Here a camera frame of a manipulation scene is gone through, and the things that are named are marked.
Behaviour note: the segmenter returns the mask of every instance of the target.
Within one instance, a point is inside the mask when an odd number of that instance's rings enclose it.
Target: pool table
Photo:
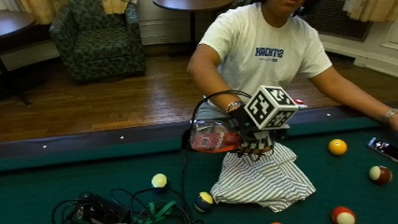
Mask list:
[[[295,163],[316,193],[283,212],[244,203],[219,203],[208,213],[196,210],[199,193],[219,181],[224,154],[183,152],[180,136],[190,127],[183,122],[0,143],[2,223],[51,223],[59,202],[79,198],[86,191],[111,200],[114,189],[131,193],[151,189],[155,174],[167,175],[168,187],[176,192],[184,181],[191,217],[204,223],[332,223],[332,210],[340,205],[355,212],[357,223],[397,223],[398,180],[376,185],[369,170],[384,165],[398,175],[398,164],[368,148],[373,136],[398,146],[397,133],[344,106],[303,109],[289,124],[280,143],[297,154]],[[335,138],[349,145],[343,156],[328,151]],[[118,195],[130,202],[127,193]],[[148,191],[140,197],[144,204],[172,200],[183,204],[171,192]],[[179,222],[167,218],[162,223]]]

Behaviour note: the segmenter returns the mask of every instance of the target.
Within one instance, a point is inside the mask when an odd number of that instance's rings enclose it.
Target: armchair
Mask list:
[[[136,5],[104,13],[102,0],[70,0],[50,26],[71,79],[87,83],[146,71]]]

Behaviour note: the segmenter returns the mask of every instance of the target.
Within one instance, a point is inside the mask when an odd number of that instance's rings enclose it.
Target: white striped fabric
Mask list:
[[[219,182],[212,187],[218,203],[259,203],[281,212],[316,191],[309,178],[295,164],[293,151],[275,143],[275,155],[252,161],[227,153]]]

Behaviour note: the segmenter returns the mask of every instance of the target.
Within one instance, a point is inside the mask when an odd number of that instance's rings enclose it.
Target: bracelet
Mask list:
[[[385,114],[385,116],[384,116],[384,122],[388,123],[388,122],[389,122],[389,118],[391,118],[395,114],[397,114],[397,113],[398,113],[398,109],[397,109],[397,108],[392,108],[392,109],[387,112],[387,114]]]
[[[228,104],[227,109],[226,109],[226,114],[229,113],[229,110],[232,109],[233,106],[236,105],[243,105],[244,103],[241,101],[235,101],[231,104]]]

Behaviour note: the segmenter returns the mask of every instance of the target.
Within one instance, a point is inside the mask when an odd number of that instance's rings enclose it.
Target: table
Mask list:
[[[296,164],[317,192],[280,213],[256,204],[220,203],[206,214],[191,206],[194,218],[218,224],[243,220],[332,223],[331,211],[345,205],[355,211],[359,223],[396,223],[398,180],[377,186],[371,182],[369,169],[385,165],[398,174],[398,164],[368,149],[367,144],[377,136],[398,145],[397,133],[341,106],[299,111],[291,126],[281,144],[297,154]],[[3,222],[51,223],[51,210],[60,201],[78,198],[86,190],[111,199],[115,188],[130,192],[148,189],[159,173],[168,176],[170,187],[178,191],[184,175],[186,200],[192,205],[199,193],[210,191],[219,180],[224,155],[190,152],[182,173],[180,135],[188,127],[184,122],[2,143]],[[349,144],[349,152],[341,157],[328,151],[335,138]],[[143,201],[158,202],[163,197],[179,201],[174,194],[154,192],[143,195]]]
[[[155,5],[170,10],[187,11],[191,15],[191,35],[190,45],[191,48],[196,48],[196,13],[199,11],[216,11],[232,4],[232,0],[154,0]]]
[[[3,38],[18,35],[22,31],[25,31],[32,24],[35,23],[35,17],[27,13],[21,11],[0,11],[0,40]],[[2,88],[17,95],[26,105],[30,105],[30,101],[27,99],[26,94],[10,81],[10,70],[6,67],[2,57],[0,57],[0,71],[2,71],[2,80],[0,85]]]

